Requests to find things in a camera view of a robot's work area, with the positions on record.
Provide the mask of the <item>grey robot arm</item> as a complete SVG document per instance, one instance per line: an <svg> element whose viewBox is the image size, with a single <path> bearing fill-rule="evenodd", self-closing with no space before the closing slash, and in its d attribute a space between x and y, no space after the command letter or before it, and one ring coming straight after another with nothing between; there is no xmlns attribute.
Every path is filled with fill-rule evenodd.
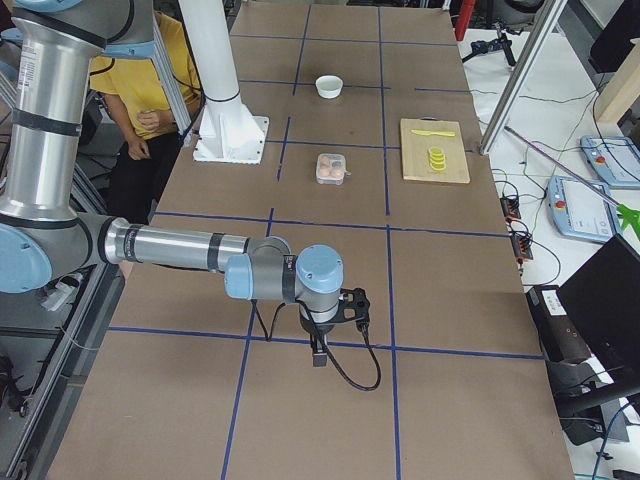
<svg viewBox="0 0 640 480"><path fill-rule="evenodd" d="M184 1L182 19L149 1L18 1L22 35L7 181L1 195L1 289L22 293L96 262L151 262L220 273L226 293L297 304L314 362L344 320L343 264L329 246L293 254L278 237L149 226L182 147L204 120L197 156L256 164L268 122L243 104L223 7ZM102 94L124 141L103 215L69 203L85 96Z"/></svg>

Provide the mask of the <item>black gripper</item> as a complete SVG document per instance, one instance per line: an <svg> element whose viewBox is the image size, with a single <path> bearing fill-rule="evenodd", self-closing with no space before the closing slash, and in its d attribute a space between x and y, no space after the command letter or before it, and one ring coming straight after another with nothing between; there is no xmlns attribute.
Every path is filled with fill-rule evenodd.
<svg viewBox="0 0 640 480"><path fill-rule="evenodd" d="M334 328L334 325L329 322L316 323L307 319L302 314L299 315L299 318L302 328L310 335L313 366L325 367L327 365L328 355L326 336Z"/></svg>

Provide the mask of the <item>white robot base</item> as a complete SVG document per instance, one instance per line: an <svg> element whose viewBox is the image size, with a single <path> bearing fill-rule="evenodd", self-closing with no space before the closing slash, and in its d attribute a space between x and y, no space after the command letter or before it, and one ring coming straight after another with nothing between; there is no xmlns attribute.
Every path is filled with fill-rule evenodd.
<svg viewBox="0 0 640 480"><path fill-rule="evenodd" d="M194 159L260 163L269 119L241 99L223 3L185 0L180 8L205 98Z"/></svg>

